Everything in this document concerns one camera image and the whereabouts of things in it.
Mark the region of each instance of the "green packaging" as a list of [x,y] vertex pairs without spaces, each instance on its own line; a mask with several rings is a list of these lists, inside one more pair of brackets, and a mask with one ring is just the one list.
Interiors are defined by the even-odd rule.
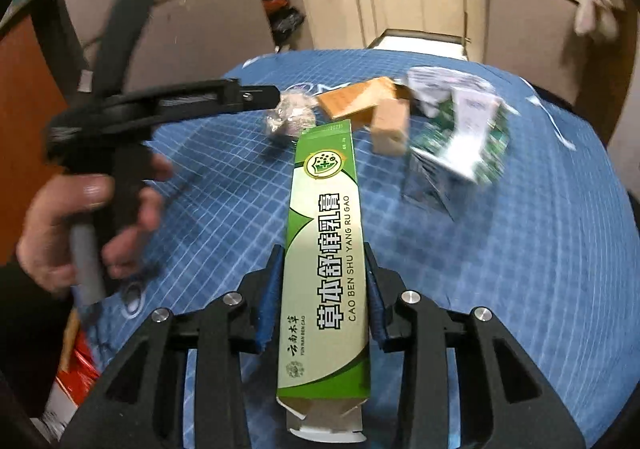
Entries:
[[277,392],[287,428],[314,441],[363,441],[369,368],[360,198],[343,120],[309,129],[296,146]]

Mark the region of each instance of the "blue table mat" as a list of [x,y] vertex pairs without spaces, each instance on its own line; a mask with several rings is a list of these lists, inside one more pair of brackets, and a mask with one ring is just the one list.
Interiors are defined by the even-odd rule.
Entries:
[[[369,133],[358,130],[353,140],[366,241],[380,266],[397,270],[409,288],[440,305],[465,313],[491,308],[540,366],[591,446],[640,380],[640,241],[626,192],[593,129],[545,103],[575,144],[570,151],[542,108],[526,100],[534,93],[519,77],[424,54],[289,52],[248,61],[227,77],[321,93],[421,65],[479,75],[520,113],[509,116],[504,176],[453,222],[403,201],[403,160],[373,155]],[[167,208],[146,249],[145,272],[103,302],[88,330],[100,368],[154,308],[176,314],[202,308],[263,267],[273,243],[284,244],[294,150],[271,143],[263,120],[264,112],[247,112],[156,132],[151,146],[175,163],[177,174],[156,184]],[[419,129],[414,118],[412,132]],[[309,447],[286,432],[284,410],[274,400],[275,348],[242,358],[253,446]],[[372,344],[371,356],[366,445],[390,447],[402,355],[385,355]],[[187,448],[193,447],[194,358],[190,353]],[[460,444],[454,390],[450,402],[454,448]]]

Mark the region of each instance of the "cabinet door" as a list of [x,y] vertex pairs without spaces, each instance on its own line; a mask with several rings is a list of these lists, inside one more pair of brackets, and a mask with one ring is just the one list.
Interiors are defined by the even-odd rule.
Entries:
[[305,9],[315,50],[345,47],[342,0],[305,0]]
[[470,61],[484,62],[488,0],[465,0],[465,50]]
[[358,10],[358,0],[342,0],[342,13],[344,19],[344,42],[342,48],[363,48],[362,25]]
[[369,46],[378,33],[376,32],[376,23],[373,16],[373,1],[372,0],[358,0],[358,6],[360,7],[360,22],[362,23],[362,36],[364,37],[364,46]]
[[307,15],[307,6],[305,0],[289,0],[291,5],[300,12],[302,12],[306,19],[302,23],[302,26],[298,28],[291,37],[287,40],[287,43],[291,46],[292,50],[313,50],[314,49],[314,39],[311,35],[311,29],[309,28],[310,22]]
[[395,30],[424,30],[422,0],[383,0],[388,28]]
[[373,3],[373,23],[376,36],[381,36],[389,26],[386,24],[385,4],[383,0],[371,0]]
[[464,0],[422,0],[424,31],[462,37],[465,32]]

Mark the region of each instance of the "finger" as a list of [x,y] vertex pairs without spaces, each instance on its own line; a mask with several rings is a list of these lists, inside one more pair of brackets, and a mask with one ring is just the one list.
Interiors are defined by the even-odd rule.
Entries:
[[144,234],[139,225],[131,225],[111,239],[102,248],[102,260],[105,265],[124,265],[138,259]]
[[145,187],[140,191],[138,225],[145,231],[152,233],[160,226],[163,207],[164,202],[160,193],[151,187]]
[[154,153],[151,157],[151,167],[156,171],[156,180],[165,182],[174,175],[174,165],[161,154]]
[[30,215],[54,225],[78,212],[95,210],[113,196],[113,179],[105,175],[58,175],[40,189]]
[[45,281],[37,281],[49,292],[69,288],[76,284],[76,267],[73,265],[62,265],[49,270]]
[[114,279],[124,279],[134,275],[140,271],[140,265],[132,261],[131,263],[125,263],[124,265],[113,265],[109,267],[109,276]]

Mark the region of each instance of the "orange wooden block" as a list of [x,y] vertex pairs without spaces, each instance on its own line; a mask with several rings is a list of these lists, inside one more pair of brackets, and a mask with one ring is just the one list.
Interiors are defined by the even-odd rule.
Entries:
[[351,129],[370,125],[380,100],[395,97],[395,85],[388,77],[358,82],[318,95],[318,103],[332,120],[351,120]]
[[409,102],[386,98],[378,103],[371,122],[373,152],[402,156],[409,140]]

